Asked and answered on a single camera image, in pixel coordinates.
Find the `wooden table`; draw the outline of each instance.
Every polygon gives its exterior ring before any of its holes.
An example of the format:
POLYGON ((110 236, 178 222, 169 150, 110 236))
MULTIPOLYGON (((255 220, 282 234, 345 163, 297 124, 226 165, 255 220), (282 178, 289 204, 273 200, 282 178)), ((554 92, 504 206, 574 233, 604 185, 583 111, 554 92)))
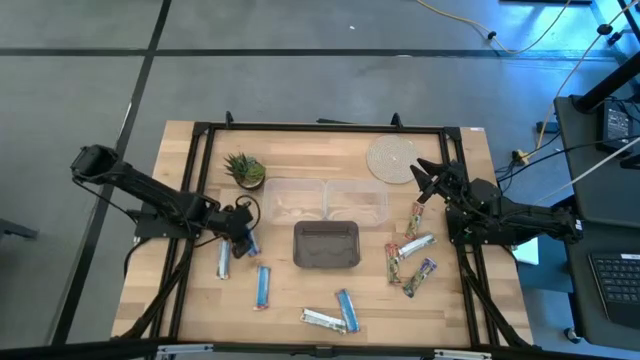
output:
MULTIPOLYGON (((180 187, 193 122, 169 121, 160 145, 153 177, 180 187)), ((471 179, 495 181, 493 164, 483 129, 463 128, 462 139, 471 179)), ((243 193, 225 175, 224 157, 242 151, 267 167, 267 176, 316 179, 374 179, 365 154, 380 134, 337 132, 227 131, 215 133, 206 195, 223 205, 243 193)), ((413 141, 422 157, 441 162, 435 135, 402 134, 413 141)), ((201 162, 200 144, 196 164, 201 162)), ((191 189, 195 189, 198 166, 191 189)), ((432 197, 424 211, 420 232, 430 231, 439 242, 401 263, 406 281, 425 256, 438 263, 437 271, 422 284, 413 299, 401 287, 386 280, 384 244, 404 244, 412 202, 418 197, 415 182, 389 185, 389 219, 376 228, 360 229, 360 264, 347 270, 301 269, 292 259, 292 226, 275 226, 263 220, 256 228, 262 254, 232 259, 230 280, 216 278, 218 243, 195 251, 180 325, 179 339, 247 343, 332 344, 377 346, 469 346, 460 273, 454 247, 447 241, 444 203, 432 197), (252 310, 255 304, 256 266, 270 266, 269 308, 252 310), (340 335, 300 321, 307 307, 340 317, 336 290, 351 294, 361 331, 340 335)), ((253 194, 261 201, 262 190, 253 194)), ((209 238, 204 234, 202 239, 209 238)), ((492 298, 520 336, 531 342, 518 274, 513 259, 498 246, 484 246, 492 298)), ((120 306, 113 326, 118 335, 133 325, 155 296, 167 251, 167 239, 150 241, 132 257, 120 306)), ((483 342, 487 335, 479 302, 476 313, 483 342)), ((161 334, 167 334, 173 300, 165 308, 161 334)))

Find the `wicker placemat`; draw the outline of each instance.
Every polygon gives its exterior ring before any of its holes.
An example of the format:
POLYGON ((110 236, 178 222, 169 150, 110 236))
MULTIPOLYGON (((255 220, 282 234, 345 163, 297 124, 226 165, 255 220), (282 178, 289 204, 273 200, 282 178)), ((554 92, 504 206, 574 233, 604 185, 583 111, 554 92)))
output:
POLYGON ((369 146, 367 166, 375 177, 386 183, 404 184, 413 180, 409 165, 418 166, 419 157, 413 142, 397 135, 385 135, 369 146))

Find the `dark brown tray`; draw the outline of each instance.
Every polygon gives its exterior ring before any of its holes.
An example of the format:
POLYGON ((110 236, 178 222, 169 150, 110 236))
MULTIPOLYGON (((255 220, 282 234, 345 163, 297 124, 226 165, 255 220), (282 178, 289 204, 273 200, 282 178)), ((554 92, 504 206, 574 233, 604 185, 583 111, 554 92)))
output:
POLYGON ((360 262, 353 221, 299 221, 293 228, 293 262, 301 268, 350 268, 360 262))

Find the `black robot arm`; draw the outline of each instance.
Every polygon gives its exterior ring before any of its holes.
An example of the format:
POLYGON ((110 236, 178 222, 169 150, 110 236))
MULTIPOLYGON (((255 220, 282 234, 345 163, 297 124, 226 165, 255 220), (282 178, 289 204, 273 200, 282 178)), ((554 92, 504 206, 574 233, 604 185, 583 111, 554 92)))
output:
MULTIPOLYGON (((253 216, 249 204, 235 208, 227 205, 221 209, 214 199, 176 191, 154 180, 120 160, 113 149, 101 145, 84 147, 71 165, 71 171, 75 182, 110 184, 151 206, 151 212, 129 212, 139 220, 152 221, 157 227, 177 228, 187 238, 199 236, 202 230, 211 230, 216 236, 231 240, 236 258, 242 257, 251 247, 247 224, 253 216)), ((141 236, 139 229, 136 235, 141 236)))
POLYGON ((542 233, 568 243, 582 238, 580 221, 570 209, 515 203, 486 180, 469 182, 464 165, 457 162, 418 163, 426 171, 411 166, 422 192, 418 202, 434 194, 444 198, 454 244, 520 245, 542 233))

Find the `clear plastic container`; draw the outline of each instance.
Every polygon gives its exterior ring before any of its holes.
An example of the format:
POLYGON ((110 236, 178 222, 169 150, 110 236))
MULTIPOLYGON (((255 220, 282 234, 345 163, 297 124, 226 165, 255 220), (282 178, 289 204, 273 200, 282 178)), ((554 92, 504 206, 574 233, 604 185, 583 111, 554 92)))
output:
POLYGON ((324 188, 324 182, 319 179, 269 179, 264 185, 264 216, 275 225, 322 220, 324 188))
POLYGON ((378 180, 329 180, 324 208, 327 220, 378 226, 389 217, 387 185, 378 180))

